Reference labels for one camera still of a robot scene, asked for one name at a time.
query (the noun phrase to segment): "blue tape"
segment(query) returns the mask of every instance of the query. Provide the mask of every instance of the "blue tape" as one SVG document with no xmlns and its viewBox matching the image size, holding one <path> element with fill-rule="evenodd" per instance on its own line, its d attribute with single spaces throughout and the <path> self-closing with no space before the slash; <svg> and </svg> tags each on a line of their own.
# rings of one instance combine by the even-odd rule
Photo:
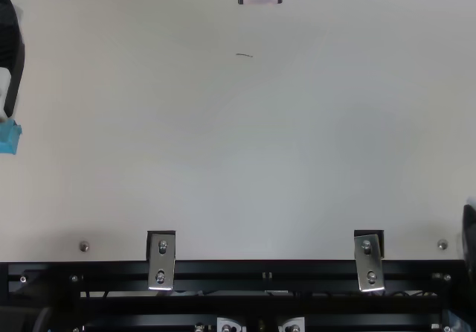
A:
<svg viewBox="0 0 476 332">
<path fill-rule="evenodd" d="M 0 123 L 0 153 L 16 154 L 18 140 L 22 134 L 22 127 L 9 118 Z"/>
</svg>

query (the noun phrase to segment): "white surface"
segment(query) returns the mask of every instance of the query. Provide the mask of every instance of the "white surface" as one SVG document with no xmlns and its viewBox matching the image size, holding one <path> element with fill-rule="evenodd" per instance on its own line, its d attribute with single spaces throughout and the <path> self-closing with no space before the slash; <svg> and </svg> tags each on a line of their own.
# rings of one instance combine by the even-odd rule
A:
<svg viewBox="0 0 476 332">
<path fill-rule="evenodd" d="M 0 260 L 143 260 L 168 229 L 178 259 L 352 259 L 354 229 L 458 258 L 476 0 L 12 1 Z"/>
</svg>

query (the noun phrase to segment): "metal clip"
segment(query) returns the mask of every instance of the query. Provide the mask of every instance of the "metal clip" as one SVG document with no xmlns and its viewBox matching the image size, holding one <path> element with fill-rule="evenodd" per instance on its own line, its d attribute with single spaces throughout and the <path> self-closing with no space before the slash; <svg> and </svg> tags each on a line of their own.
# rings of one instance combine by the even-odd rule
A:
<svg viewBox="0 0 476 332">
<path fill-rule="evenodd" d="M 149 232 L 149 290 L 171 290 L 173 274 L 176 265 L 176 236 L 175 232 L 162 234 Z"/>
<path fill-rule="evenodd" d="M 354 237 L 358 288 L 366 293 L 385 290 L 379 236 Z"/>
</svg>

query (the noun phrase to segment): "screw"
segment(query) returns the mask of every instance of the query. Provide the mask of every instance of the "screw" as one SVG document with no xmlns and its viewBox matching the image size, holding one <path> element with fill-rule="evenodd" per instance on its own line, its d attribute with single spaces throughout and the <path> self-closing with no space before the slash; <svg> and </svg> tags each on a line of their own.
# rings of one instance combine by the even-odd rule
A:
<svg viewBox="0 0 476 332">
<path fill-rule="evenodd" d="M 155 279 L 159 284 L 163 284 L 165 281 L 165 273 L 162 270 L 159 270 L 155 276 Z"/>
<path fill-rule="evenodd" d="M 369 284 L 373 285 L 377 280 L 377 275 L 375 275 L 373 271 L 369 271 L 369 273 L 367 274 L 367 280 L 369 281 Z"/>
<path fill-rule="evenodd" d="M 80 243 L 80 250 L 82 252 L 87 252 L 89 250 L 89 243 L 87 241 L 82 241 Z"/>
<path fill-rule="evenodd" d="M 448 241 L 446 239 L 439 239 L 438 247 L 440 248 L 440 250 L 446 250 L 446 248 L 448 248 Z"/>
<path fill-rule="evenodd" d="M 167 242 L 165 240 L 161 240 L 158 243 L 158 252 L 160 252 L 161 254 L 165 254 L 166 251 L 167 251 Z"/>
<path fill-rule="evenodd" d="M 362 248 L 364 249 L 365 255 L 370 255 L 370 252 L 372 251 L 372 244 L 370 244 L 369 240 L 364 240 L 362 241 Z"/>
</svg>

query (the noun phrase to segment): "wire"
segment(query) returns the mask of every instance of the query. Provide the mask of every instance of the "wire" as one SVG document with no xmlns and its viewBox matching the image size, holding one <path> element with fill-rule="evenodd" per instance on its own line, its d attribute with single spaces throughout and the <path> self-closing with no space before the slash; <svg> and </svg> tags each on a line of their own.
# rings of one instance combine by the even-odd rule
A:
<svg viewBox="0 0 476 332">
<path fill-rule="evenodd" d="M 51 316 L 51 308 L 43 308 L 38 317 L 36 318 L 35 324 L 33 325 L 33 330 L 31 332 L 42 332 L 46 329 L 46 324 Z"/>
</svg>

